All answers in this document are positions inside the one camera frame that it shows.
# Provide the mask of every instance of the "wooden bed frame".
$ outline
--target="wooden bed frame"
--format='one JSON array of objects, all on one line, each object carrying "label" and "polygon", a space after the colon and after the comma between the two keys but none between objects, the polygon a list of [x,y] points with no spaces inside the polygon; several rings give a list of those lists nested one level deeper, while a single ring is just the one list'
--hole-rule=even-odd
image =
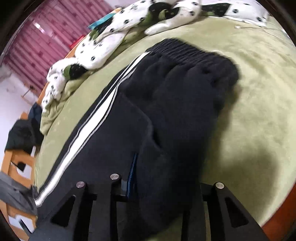
[{"label": "wooden bed frame", "polygon": [[[73,48],[66,58],[70,58],[74,56],[76,47]],[[42,99],[45,95],[45,90],[48,83],[45,85],[43,91],[41,92],[37,104],[41,104]],[[21,119],[27,119],[27,113],[22,113]],[[23,162],[32,167],[31,177],[30,179],[24,178],[18,174],[16,166],[19,162]],[[22,150],[10,150],[5,151],[1,171],[8,174],[11,178],[21,183],[26,187],[30,187],[34,184],[34,166],[35,166],[35,158],[27,154]],[[263,225],[262,229],[270,239],[270,241],[281,241],[284,237],[286,237],[293,224],[296,221],[296,184],[294,184],[291,192],[280,206],[280,208],[274,213],[274,215],[267,221],[266,224]],[[2,211],[6,221],[9,223],[8,217],[15,218],[16,215],[22,215],[32,220],[33,226],[36,227],[37,217],[26,214],[18,209],[15,209],[5,202],[0,200],[0,210]],[[19,229],[9,223],[12,230],[15,234],[22,240],[28,241],[28,235],[22,230]]]}]

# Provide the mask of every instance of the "blue object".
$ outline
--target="blue object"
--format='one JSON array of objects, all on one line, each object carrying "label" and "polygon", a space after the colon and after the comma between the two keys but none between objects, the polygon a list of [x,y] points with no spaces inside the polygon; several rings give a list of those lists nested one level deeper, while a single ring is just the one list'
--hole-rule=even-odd
[{"label": "blue object", "polygon": [[106,22],[108,19],[112,18],[115,13],[108,13],[106,16],[100,18],[98,21],[95,21],[91,25],[88,26],[88,29],[93,30],[98,25]]}]

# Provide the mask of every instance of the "pink curtain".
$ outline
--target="pink curtain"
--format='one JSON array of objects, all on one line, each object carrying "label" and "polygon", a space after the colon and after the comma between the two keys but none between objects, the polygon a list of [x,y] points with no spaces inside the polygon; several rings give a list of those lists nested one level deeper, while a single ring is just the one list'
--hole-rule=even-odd
[{"label": "pink curtain", "polygon": [[26,20],[4,64],[39,95],[50,66],[64,58],[88,26],[113,9],[104,0],[47,0]]}]

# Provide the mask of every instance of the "green bedsheet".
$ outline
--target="green bedsheet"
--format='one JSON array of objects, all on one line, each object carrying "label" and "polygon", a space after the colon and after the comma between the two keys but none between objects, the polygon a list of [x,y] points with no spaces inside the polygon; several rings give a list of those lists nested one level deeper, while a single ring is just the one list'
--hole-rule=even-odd
[{"label": "green bedsheet", "polygon": [[[138,41],[90,76],[66,102],[45,137],[36,163],[40,187],[63,144],[100,94],[101,85],[148,47],[177,37],[219,51],[239,66],[240,80],[226,101],[208,150],[202,181],[223,182],[262,225],[276,211],[296,176],[296,50],[283,33],[203,18]],[[180,240],[180,220],[154,240]]]}]

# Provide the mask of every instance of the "black pants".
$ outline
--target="black pants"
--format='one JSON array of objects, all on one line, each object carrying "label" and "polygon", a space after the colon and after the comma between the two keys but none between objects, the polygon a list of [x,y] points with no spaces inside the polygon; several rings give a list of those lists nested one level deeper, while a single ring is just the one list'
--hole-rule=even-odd
[{"label": "black pants", "polygon": [[[139,154],[139,201],[119,207],[120,240],[142,240],[157,233],[190,205],[208,139],[238,72],[229,59],[177,39],[165,39],[147,52],[133,74],[118,84],[104,122],[38,209],[39,219],[78,181],[99,187],[112,173],[126,180],[135,152]],[[81,126],[91,119],[122,72],[74,129],[41,192],[63,162],[71,142],[79,138]]]}]

